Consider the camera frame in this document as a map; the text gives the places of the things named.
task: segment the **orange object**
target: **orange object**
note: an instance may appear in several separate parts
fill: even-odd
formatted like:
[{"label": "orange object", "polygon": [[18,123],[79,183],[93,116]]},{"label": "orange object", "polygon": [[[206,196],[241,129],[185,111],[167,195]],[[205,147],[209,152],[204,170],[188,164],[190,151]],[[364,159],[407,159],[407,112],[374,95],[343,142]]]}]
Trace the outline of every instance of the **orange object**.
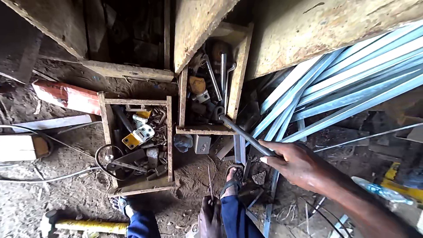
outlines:
[{"label": "orange object", "polygon": [[47,80],[37,80],[32,86],[38,98],[43,101],[63,108],[101,115],[97,92]]}]

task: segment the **fingernail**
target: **fingernail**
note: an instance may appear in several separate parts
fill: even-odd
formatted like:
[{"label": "fingernail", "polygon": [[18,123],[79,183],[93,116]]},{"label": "fingernail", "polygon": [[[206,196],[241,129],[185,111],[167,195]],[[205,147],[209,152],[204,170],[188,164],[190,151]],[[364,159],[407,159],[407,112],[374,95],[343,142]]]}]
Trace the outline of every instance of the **fingernail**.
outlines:
[{"label": "fingernail", "polygon": [[261,157],[260,158],[260,161],[263,162],[263,163],[265,163],[265,164],[267,164],[267,158],[266,157]]}]

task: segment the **small stone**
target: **small stone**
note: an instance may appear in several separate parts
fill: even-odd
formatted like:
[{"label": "small stone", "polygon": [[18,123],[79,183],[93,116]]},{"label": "small stone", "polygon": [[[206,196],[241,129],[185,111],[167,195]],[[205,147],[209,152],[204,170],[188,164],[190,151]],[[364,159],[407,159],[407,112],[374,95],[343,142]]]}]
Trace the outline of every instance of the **small stone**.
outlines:
[{"label": "small stone", "polygon": [[258,185],[264,184],[264,178],[266,177],[266,171],[263,171],[261,173],[255,174],[252,176],[253,181]]}]

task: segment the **metal rod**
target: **metal rod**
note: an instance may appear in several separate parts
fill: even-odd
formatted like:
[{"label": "metal rod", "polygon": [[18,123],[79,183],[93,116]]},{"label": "metal rod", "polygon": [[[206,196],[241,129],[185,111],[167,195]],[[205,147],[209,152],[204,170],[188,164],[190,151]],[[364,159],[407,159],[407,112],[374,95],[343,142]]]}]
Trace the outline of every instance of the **metal rod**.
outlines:
[{"label": "metal rod", "polygon": [[396,132],[396,131],[400,131],[400,130],[405,130],[405,129],[409,129],[409,128],[413,128],[413,127],[418,127],[418,126],[423,126],[423,122],[416,123],[416,124],[409,125],[409,126],[405,126],[405,127],[401,127],[401,128],[397,128],[397,129],[394,129],[394,130],[388,130],[388,131],[377,133],[377,134],[374,134],[374,135],[371,135],[371,136],[365,136],[365,137],[357,138],[357,139],[354,139],[354,140],[351,140],[351,141],[347,141],[347,142],[343,142],[343,143],[340,143],[340,144],[336,144],[336,145],[332,145],[332,146],[329,146],[329,147],[325,147],[323,149],[318,149],[318,150],[315,150],[314,152],[319,152],[319,151],[331,149],[331,148],[334,148],[334,147],[339,147],[339,146],[342,146],[342,145],[345,145],[345,144],[349,144],[349,143],[352,143],[352,142],[361,141],[361,140],[372,138],[372,137],[375,137],[375,136],[381,136],[381,135],[384,135],[384,134],[389,134],[389,133],[392,133],[392,132]]},{"label": "metal rod", "polygon": [[206,59],[207,69],[211,77],[211,82],[213,83],[214,90],[216,91],[216,96],[218,101],[222,101],[222,95],[220,94],[219,87],[217,86],[216,78],[214,77],[212,64],[210,63],[209,56],[204,51],[204,58]]},{"label": "metal rod", "polygon": [[244,137],[244,139],[250,142],[250,144],[254,146],[257,150],[259,150],[263,155],[279,157],[278,155],[276,155],[275,152],[271,151],[269,148],[260,145],[260,143],[256,139],[250,136],[245,130],[237,126],[233,121],[231,121],[225,115],[220,115],[220,119],[224,123],[226,123],[228,126],[230,126],[236,133],[238,133],[240,136]]}]

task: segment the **plastic bottle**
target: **plastic bottle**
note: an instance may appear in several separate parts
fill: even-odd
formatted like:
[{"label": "plastic bottle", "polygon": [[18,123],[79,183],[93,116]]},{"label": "plastic bottle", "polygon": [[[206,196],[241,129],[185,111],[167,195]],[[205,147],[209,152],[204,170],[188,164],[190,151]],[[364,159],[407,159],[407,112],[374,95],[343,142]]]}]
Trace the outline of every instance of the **plastic bottle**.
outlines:
[{"label": "plastic bottle", "polygon": [[371,183],[365,179],[355,177],[355,176],[351,177],[351,179],[360,187],[367,190],[369,193],[377,194],[391,202],[402,202],[408,205],[413,205],[414,203],[412,200],[405,198],[399,192],[394,191],[392,189],[382,187],[380,185]]}]

